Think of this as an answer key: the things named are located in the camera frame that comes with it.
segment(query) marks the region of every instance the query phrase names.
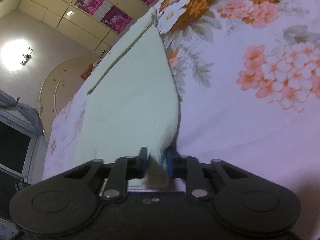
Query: white cloth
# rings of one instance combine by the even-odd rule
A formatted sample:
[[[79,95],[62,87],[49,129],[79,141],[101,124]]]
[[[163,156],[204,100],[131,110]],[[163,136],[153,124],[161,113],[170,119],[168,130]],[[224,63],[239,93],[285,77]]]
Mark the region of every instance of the white cloth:
[[[75,165],[95,158],[112,163],[147,147],[147,185],[166,186],[163,153],[177,130],[179,101],[159,32],[150,22],[152,13],[132,26],[94,71]]]

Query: dark window glass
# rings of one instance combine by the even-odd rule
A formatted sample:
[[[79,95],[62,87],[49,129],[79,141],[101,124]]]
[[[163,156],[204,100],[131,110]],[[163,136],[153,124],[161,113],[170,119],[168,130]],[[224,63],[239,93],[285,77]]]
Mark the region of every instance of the dark window glass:
[[[0,216],[7,220],[11,220],[9,214],[10,200],[17,193],[14,183],[19,181],[20,179],[0,171]]]
[[[31,138],[0,122],[0,163],[22,173]]]

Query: floral bedsheet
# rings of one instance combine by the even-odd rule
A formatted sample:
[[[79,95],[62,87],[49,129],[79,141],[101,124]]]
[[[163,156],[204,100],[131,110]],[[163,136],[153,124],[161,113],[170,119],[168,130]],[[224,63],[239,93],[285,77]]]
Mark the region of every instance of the floral bedsheet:
[[[302,202],[294,231],[318,239],[320,0],[160,0],[155,7],[180,98],[178,151],[290,188]],[[53,123],[44,179],[72,168],[85,86]]]

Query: gray curtain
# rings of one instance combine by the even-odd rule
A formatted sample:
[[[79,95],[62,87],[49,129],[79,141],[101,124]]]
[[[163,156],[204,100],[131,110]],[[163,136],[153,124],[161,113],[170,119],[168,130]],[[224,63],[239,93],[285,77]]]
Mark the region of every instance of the gray curtain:
[[[31,106],[19,103],[19,98],[15,100],[3,90],[0,89],[0,108],[13,108],[16,107],[19,113],[36,128],[39,134],[43,133],[42,123],[36,109]]]

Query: window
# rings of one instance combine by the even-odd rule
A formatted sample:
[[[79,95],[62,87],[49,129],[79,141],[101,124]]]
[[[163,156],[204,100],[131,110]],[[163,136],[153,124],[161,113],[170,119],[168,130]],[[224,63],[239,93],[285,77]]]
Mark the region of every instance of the window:
[[[38,134],[27,122],[0,110],[0,218],[12,221],[9,204],[15,182],[28,182]]]

